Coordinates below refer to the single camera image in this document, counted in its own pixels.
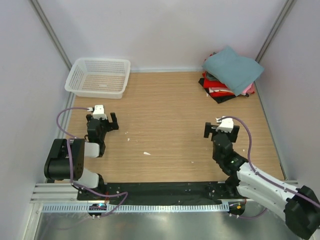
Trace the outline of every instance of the pink cloth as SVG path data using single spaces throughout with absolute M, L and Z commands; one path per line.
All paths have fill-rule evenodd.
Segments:
M 253 83 L 251 83 L 249 86 L 247 86 L 244 90 L 243 90 L 243 94 L 252 94 L 255 91 L 255 86 Z

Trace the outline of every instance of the folded clothes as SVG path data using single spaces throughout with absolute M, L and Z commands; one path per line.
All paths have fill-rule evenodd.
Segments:
M 218 88 L 217 89 L 214 89 L 215 87 L 209 87 L 209 93 L 230 93 L 232 95 L 234 95 L 234 93 L 229 89 L 221 89 L 221 88 Z
M 228 91 L 231 91 L 225 84 L 219 82 L 218 80 L 217 81 L 210 81 L 207 78 L 207 75 L 208 75 L 207 73 L 208 72 L 202 73 L 202 76 L 204 77 L 204 83 L 203 83 L 203 87 L 204 88 L 209 88 L 211 90 L 228 90 Z M 243 90 L 241 95 L 253 94 L 253 93 L 255 93 L 255 88 L 253 87 L 253 83 L 251 83 L 245 90 Z
M 207 71 L 205 72 L 205 76 L 206 79 L 208 79 L 209 81 L 219 81 L 215 76 L 213 76 L 212 74 L 208 73 Z
M 205 78 L 200 78 L 199 80 L 199 84 L 203 87 L 204 86 L 204 83 L 205 83 Z M 218 104 L 221 104 L 225 101 L 228 101 L 230 99 L 234 99 L 236 98 L 237 96 L 235 96 L 233 93 L 231 93 L 231 95 L 220 95 L 219 93 L 217 92 L 213 92 L 213 93 L 210 93 L 209 92 L 209 88 L 205 88 L 204 87 L 204 90 L 206 91 L 206 93 L 213 99 L 215 100 Z
M 202 67 L 225 84 L 236 96 L 243 93 L 264 71 L 255 60 L 239 56 L 229 46 L 208 57 Z

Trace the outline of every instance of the white cable tray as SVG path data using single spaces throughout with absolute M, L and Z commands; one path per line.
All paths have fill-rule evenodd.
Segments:
M 89 210 L 92 203 L 45 203 L 42 213 L 104 213 L 109 212 L 116 205 L 107 204 L 107 210 Z M 121 205 L 115 213 L 184 213 L 184 212 L 228 212 L 229 203 L 223 202 L 219 205 L 197 205 L 197 206 L 142 206 Z

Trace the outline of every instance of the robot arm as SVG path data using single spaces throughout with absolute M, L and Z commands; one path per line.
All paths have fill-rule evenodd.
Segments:
M 100 174 L 89 171 L 84 167 L 84 158 L 102 157 L 105 152 L 105 136 L 107 132 L 118 130 L 117 117 L 110 113 L 112 122 L 109 122 L 103 105 L 90 108 L 92 114 L 86 116 L 88 141 L 84 138 L 75 138 L 70 141 L 73 163 L 73 182 L 95 192 L 105 194 L 106 186 Z M 70 180 L 70 161 L 66 139 L 55 139 L 44 165 L 44 175 L 54 181 Z
M 219 123 L 217 126 L 207 122 L 204 137 L 208 138 L 212 133 L 212 158 L 229 176 L 226 180 L 229 191 L 255 200 L 277 214 L 297 236 L 309 239 L 320 225 L 320 209 L 298 194 L 319 204 L 315 193 L 306 186 L 296 188 L 251 166 L 245 157 L 233 150 L 232 143 L 237 140 L 239 127 L 234 126 L 231 118 Z

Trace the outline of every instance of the metal floor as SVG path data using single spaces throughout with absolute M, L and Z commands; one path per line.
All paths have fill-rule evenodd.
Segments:
M 248 202 L 244 216 L 263 208 Z M 226 212 L 119 213 L 102 219 L 87 213 L 42 213 L 35 240 L 299 240 L 274 213 L 254 220 Z

